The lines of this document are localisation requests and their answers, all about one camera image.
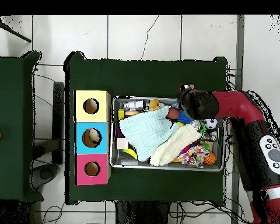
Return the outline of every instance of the light blue cloth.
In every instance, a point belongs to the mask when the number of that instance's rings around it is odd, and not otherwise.
[[[178,129],[179,125],[166,119],[169,106],[156,111],[139,113],[119,122],[120,130],[137,151],[140,162],[146,161],[156,148],[164,143]]]

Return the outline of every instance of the soccer ball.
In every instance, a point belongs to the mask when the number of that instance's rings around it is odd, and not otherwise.
[[[214,118],[207,118],[206,120],[204,120],[205,127],[211,130],[216,128],[217,123],[218,121]]]

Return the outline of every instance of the circular hole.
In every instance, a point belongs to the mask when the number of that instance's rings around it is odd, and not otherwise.
[[[99,110],[99,102],[96,99],[88,99],[83,103],[83,109],[86,113],[95,114]]]
[[[88,176],[97,176],[100,172],[100,166],[97,162],[88,162],[84,167],[84,171]]]
[[[82,135],[82,142],[88,148],[95,148],[100,144],[102,136],[97,129],[87,129]]]

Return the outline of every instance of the light yellow cloth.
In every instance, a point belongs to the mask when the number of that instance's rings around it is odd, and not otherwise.
[[[180,127],[166,142],[157,147],[150,158],[150,164],[164,166],[172,162],[184,147],[200,137],[201,134],[191,124]]]

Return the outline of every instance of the black chair leg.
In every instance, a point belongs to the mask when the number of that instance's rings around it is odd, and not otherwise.
[[[13,31],[9,26],[3,24],[2,22],[0,23],[0,28],[6,30],[7,32],[10,32],[14,34],[15,36],[18,36],[19,38],[26,40],[27,42],[31,43],[32,41],[29,38],[26,38],[25,36],[17,33],[16,31]]]

